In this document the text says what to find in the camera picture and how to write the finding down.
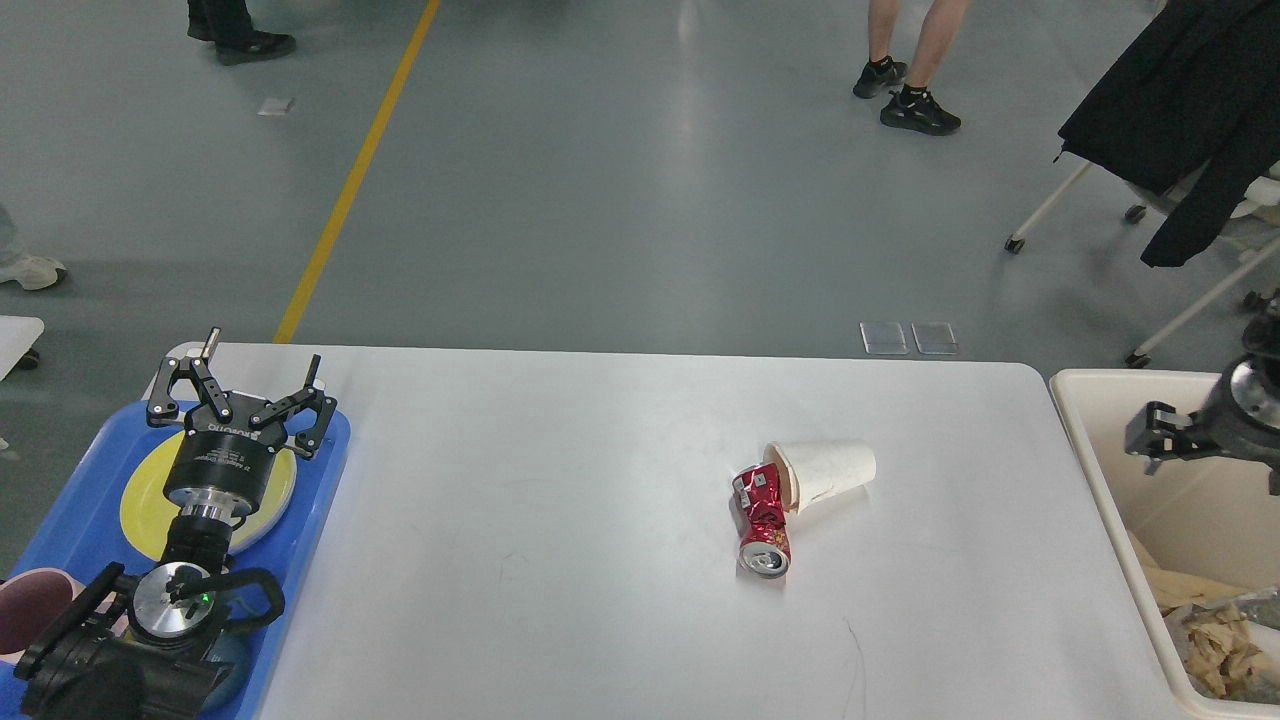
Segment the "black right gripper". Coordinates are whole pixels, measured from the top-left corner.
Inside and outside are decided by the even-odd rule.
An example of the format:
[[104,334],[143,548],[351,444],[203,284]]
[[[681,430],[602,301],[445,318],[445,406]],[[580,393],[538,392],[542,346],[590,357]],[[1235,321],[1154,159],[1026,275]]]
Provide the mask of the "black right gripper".
[[1215,455],[1268,468],[1268,493],[1279,495],[1279,360],[1245,355],[1225,369],[1198,413],[1180,414],[1151,401],[1126,424],[1124,451],[1146,457],[1153,477],[1171,460]]

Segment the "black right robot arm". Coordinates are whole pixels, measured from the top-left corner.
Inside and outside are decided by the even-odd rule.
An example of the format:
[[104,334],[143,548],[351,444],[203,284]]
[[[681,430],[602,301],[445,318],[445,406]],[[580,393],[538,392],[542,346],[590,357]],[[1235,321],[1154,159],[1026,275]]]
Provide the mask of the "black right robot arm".
[[1128,423],[1124,451],[1146,457],[1152,477],[1171,460],[1229,457],[1268,468],[1279,495],[1279,314],[1274,299],[1245,327],[1245,354],[1224,370],[1199,410],[1147,402]]

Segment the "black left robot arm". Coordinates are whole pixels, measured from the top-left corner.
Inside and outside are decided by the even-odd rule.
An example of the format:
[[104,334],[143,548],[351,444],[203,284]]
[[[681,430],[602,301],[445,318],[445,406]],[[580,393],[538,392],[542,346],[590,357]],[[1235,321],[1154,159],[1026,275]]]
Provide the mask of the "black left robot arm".
[[285,450],[320,450],[338,402],[314,355],[301,387],[270,400],[220,386],[220,340],[163,359],[143,407],[151,428],[175,427],[179,445],[163,488],[175,515],[151,569],[109,562],[20,653],[14,678],[31,719],[196,719],[234,664],[218,642],[269,628],[287,609],[266,568],[239,565],[234,532],[262,507]]

